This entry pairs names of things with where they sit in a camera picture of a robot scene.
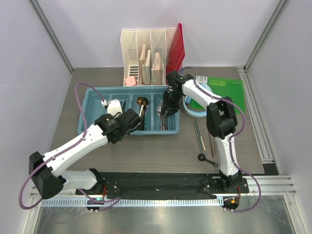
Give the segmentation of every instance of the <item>wooden tabletop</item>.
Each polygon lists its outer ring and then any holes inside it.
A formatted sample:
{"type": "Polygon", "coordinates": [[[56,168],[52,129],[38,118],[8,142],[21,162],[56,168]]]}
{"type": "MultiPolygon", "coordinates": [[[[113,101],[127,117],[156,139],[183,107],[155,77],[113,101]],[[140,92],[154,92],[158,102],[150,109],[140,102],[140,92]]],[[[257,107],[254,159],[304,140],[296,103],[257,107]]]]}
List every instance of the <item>wooden tabletop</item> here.
{"type": "MultiPolygon", "coordinates": [[[[196,75],[240,79],[237,69],[195,68],[196,75]]],[[[51,150],[76,137],[79,109],[75,100],[74,86],[77,82],[87,82],[93,86],[122,86],[123,68],[76,68],[68,88],[64,105],[58,120],[51,150]]],[[[78,89],[82,101],[87,87],[78,89]]],[[[240,129],[242,118],[237,116],[240,129]]],[[[246,128],[235,138],[235,147],[239,165],[251,173],[263,173],[263,166],[255,140],[250,116],[246,108],[246,128]]],[[[212,157],[206,119],[198,120],[199,128],[205,142],[207,159],[220,163],[218,152],[212,157]]],[[[217,173],[207,162],[200,162],[200,153],[195,135],[193,118],[183,110],[180,111],[180,132],[168,136],[128,136],[126,140],[115,145],[108,143],[84,156],[69,170],[87,170],[96,168],[100,172],[155,172],[155,173],[217,173]]]]}

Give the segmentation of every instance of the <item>pink sponge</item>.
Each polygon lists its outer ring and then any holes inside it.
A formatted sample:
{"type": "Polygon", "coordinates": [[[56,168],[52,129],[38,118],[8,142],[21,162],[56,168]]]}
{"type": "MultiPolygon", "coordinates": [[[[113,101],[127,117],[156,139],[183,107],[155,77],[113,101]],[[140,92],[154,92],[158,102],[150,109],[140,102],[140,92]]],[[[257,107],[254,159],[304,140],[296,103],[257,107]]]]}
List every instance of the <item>pink sponge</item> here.
{"type": "Polygon", "coordinates": [[[136,86],[137,85],[137,79],[134,76],[127,77],[125,79],[126,86],[136,86]]]}

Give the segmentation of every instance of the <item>green cutting board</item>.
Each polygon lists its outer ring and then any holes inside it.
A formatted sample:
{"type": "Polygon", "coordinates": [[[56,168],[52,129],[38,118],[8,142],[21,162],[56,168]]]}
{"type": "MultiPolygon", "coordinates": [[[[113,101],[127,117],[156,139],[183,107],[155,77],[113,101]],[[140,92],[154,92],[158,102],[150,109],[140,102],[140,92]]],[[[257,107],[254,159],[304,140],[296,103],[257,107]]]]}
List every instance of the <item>green cutting board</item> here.
{"type": "MultiPolygon", "coordinates": [[[[213,93],[221,97],[229,96],[233,100],[233,102],[238,105],[240,109],[242,109],[243,113],[246,113],[244,84],[242,80],[209,77],[207,84],[209,85],[213,93]]],[[[190,107],[194,110],[204,110],[204,108],[202,108],[193,99],[191,100],[190,107]]]]}

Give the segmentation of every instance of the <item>white wall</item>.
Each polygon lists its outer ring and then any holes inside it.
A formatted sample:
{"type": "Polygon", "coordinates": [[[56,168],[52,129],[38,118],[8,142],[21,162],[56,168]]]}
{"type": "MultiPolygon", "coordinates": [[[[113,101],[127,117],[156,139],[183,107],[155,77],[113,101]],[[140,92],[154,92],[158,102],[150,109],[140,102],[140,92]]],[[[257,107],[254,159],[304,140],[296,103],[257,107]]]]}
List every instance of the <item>white wall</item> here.
{"type": "Polygon", "coordinates": [[[122,67],[122,29],[183,25],[188,66],[244,65],[278,0],[39,0],[73,67],[122,67]]]}
{"type": "Polygon", "coordinates": [[[250,68],[276,151],[312,224],[312,1],[291,0],[250,68]]]}
{"type": "Polygon", "coordinates": [[[27,212],[19,207],[18,194],[28,175],[28,158],[49,149],[69,81],[69,71],[29,2],[2,1],[1,233],[21,233],[27,212]]]}

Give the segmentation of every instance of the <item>fork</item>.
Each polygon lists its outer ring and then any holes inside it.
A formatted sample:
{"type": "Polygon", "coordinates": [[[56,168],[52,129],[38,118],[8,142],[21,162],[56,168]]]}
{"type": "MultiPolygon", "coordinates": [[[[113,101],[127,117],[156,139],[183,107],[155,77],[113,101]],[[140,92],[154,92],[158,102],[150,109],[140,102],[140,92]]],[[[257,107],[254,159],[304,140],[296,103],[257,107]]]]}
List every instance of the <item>fork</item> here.
{"type": "Polygon", "coordinates": [[[160,130],[163,130],[161,108],[162,108],[162,101],[160,101],[157,106],[157,114],[159,116],[159,121],[160,121],[160,130]]]}

